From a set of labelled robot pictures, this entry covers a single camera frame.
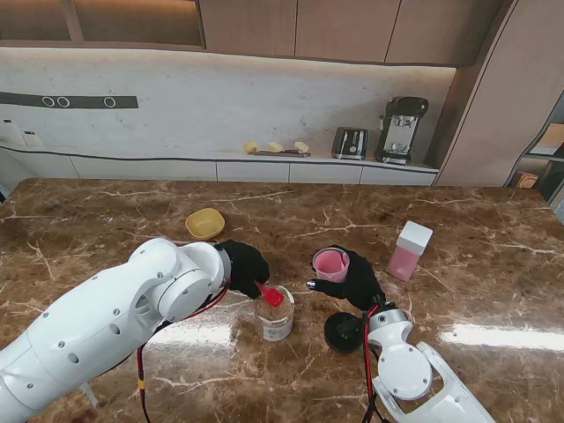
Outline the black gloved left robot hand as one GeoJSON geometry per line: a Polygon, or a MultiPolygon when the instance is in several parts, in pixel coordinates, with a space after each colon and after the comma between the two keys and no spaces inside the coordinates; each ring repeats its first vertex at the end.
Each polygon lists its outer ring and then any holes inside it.
{"type": "Polygon", "coordinates": [[[260,251],[233,240],[220,242],[217,247],[226,251],[231,262],[229,289],[257,299],[261,292],[256,284],[263,285],[271,275],[269,264],[260,251]]]}

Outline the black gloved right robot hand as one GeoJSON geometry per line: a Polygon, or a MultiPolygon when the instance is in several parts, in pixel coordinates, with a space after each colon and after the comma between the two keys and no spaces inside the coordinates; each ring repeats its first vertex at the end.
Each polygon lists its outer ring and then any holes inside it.
{"type": "Polygon", "coordinates": [[[333,298],[346,299],[362,311],[368,311],[376,304],[383,306],[386,295],[375,276],[372,264],[364,256],[342,246],[331,245],[330,249],[338,250],[340,255],[348,257],[344,280],[333,282],[325,278],[314,278],[307,282],[308,289],[333,298]]]}

